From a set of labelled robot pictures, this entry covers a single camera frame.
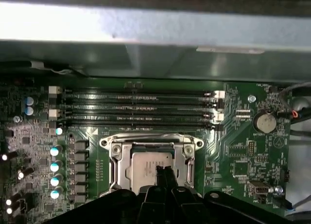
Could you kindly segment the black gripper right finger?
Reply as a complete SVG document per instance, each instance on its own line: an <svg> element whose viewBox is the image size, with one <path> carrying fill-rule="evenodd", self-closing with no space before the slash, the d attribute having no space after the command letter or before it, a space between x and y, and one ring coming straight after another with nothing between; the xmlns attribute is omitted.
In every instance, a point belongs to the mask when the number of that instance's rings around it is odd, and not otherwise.
<svg viewBox="0 0 311 224"><path fill-rule="evenodd" d="M174 171L165 167L166 183L171 188L182 224L292 224L284 217L219 191L198 197L183 186L178 186Z"/></svg>

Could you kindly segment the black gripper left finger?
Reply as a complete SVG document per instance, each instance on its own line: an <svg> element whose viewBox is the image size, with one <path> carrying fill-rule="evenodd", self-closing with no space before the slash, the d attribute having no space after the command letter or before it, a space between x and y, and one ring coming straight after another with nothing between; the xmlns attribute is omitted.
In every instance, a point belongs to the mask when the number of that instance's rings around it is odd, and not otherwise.
<svg viewBox="0 0 311 224"><path fill-rule="evenodd" d="M46 224L164 224L168 200L168 167L156 166L155 184L138 195L116 190L45 221Z"/></svg>

